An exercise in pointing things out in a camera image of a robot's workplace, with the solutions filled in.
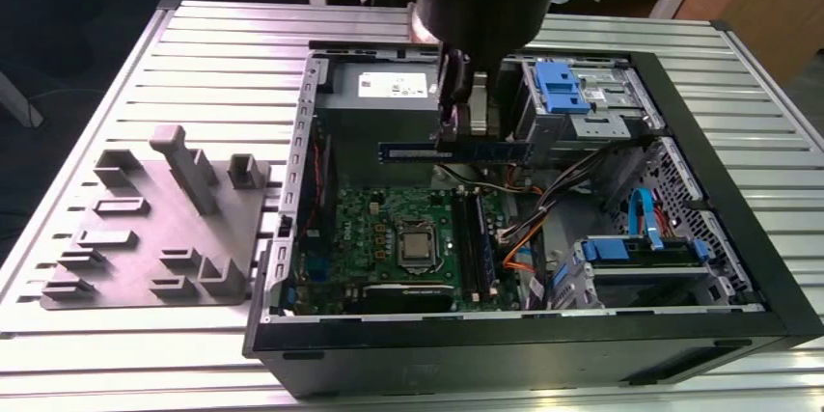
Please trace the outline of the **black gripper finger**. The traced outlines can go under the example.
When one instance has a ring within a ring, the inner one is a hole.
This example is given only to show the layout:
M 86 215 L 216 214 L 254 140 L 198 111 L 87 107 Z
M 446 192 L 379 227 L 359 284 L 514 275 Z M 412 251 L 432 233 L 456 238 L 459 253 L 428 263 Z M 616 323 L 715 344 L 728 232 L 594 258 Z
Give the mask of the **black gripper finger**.
M 483 123 L 484 135 L 499 141 L 512 138 L 512 113 L 516 103 L 516 71 L 479 72 L 472 83 L 472 121 Z
M 448 151 L 471 135 L 471 110 L 475 63 L 470 55 L 450 44 L 439 49 L 436 149 Z

